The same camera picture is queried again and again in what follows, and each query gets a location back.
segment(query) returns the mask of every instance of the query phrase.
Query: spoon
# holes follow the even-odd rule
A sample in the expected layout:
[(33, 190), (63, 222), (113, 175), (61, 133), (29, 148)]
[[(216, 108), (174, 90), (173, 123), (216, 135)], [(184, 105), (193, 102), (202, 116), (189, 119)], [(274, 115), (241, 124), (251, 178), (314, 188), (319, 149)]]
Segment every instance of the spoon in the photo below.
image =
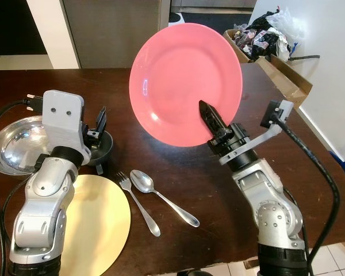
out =
[(192, 214), (188, 213), (176, 204), (172, 203), (170, 200), (168, 200), (166, 197), (164, 197), (162, 194), (156, 191), (154, 189), (154, 181), (147, 174), (139, 170), (132, 170), (131, 180), (134, 186), (136, 186), (136, 188), (140, 190), (142, 193), (155, 193), (160, 198), (165, 200), (166, 203), (169, 204), (191, 226), (200, 226), (200, 222)]

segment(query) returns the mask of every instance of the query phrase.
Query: dark brown table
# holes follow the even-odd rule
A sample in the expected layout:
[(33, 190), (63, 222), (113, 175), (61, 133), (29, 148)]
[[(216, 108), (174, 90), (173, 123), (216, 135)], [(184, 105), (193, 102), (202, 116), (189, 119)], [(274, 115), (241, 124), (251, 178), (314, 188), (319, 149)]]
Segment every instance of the dark brown table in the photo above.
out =
[[(251, 137), (265, 131), (259, 126), (271, 99), (283, 99), (272, 81), (256, 64), (242, 65), (243, 98), (235, 121), (244, 125)], [(156, 195), (136, 195), (156, 220), (161, 237), (152, 236), (137, 206), (127, 194), (132, 223), (126, 245), (104, 275), (159, 274), (213, 263), (231, 262), (257, 255), (257, 228), (249, 204), (231, 179), (228, 167), (220, 166), (207, 145), (177, 148), (151, 137), (137, 122), (128, 95), (129, 69), (0, 71), (0, 107), (26, 94), (42, 95), (57, 89), (85, 99), (85, 121), (93, 124), (106, 105), (110, 132), (115, 141), (106, 176), (121, 169), (139, 169), (155, 181), (162, 194), (194, 214), (201, 222), (193, 228), (183, 222)], [(0, 129), (33, 113), (17, 107), (5, 114)], [(293, 111), (288, 122), (329, 169), (337, 181), (342, 203), (338, 219), (326, 243), (345, 241), (345, 175), (316, 136)], [(310, 246), (314, 245), (331, 208), (332, 195), (325, 180), (302, 151), (284, 134), (258, 146), (297, 199), (307, 223)], [(95, 174), (82, 167), (81, 174)], [(0, 174), (0, 200), (3, 202), (17, 179)], [(18, 192), (8, 208), (10, 231), (24, 202)]]

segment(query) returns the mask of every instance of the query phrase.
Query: cardboard box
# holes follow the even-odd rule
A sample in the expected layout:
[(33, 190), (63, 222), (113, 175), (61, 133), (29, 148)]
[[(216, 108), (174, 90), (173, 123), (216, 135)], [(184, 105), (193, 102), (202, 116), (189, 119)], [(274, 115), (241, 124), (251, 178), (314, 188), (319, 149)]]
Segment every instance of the cardboard box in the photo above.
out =
[[(230, 43), (236, 53), (240, 63), (253, 62), (241, 49), (236, 46), (232, 38), (237, 30), (227, 30), (224, 37)], [(285, 96), (288, 101), (294, 103), (295, 108), (299, 108), (312, 89), (312, 84), (295, 72), (289, 65), (278, 57), (271, 55), (271, 62), (264, 57), (260, 57), (256, 62), (262, 70), (269, 76), (277, 89)]]

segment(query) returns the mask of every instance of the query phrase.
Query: silver fork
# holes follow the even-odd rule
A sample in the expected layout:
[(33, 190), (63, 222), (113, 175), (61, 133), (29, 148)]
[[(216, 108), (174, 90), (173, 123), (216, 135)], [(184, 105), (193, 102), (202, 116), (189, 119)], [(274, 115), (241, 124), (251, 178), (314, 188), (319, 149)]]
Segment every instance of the silver fork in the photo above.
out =
[(125, 191), (128, 191), (131, 194), (134, 201), (137, 203), (137, 206), (139, 207), (139, 210), (141, 211), (151, 233), (154, 234), (156, 237), (159, 237), (161, 235), (160, 228), (158, 227), (157, 223), (153, 220), (153, 218), (142, 207), (142, 205), (140, 205), (138, 199), (133, 194), (131, 180), (121, 171), (118, 172), (116, 175), (119, 177), (119, 184), (121, 188)]

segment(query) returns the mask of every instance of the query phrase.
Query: silver bowl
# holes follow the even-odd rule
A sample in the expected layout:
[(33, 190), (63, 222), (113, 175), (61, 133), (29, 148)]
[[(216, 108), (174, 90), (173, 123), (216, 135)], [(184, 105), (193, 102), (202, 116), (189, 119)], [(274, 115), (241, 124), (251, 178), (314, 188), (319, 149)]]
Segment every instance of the silver bowl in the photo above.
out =
[(49, 154), (42, 116), (16, 121), (0, 131), (0, 173), (22, 176), (35, 170), (40, 154)]

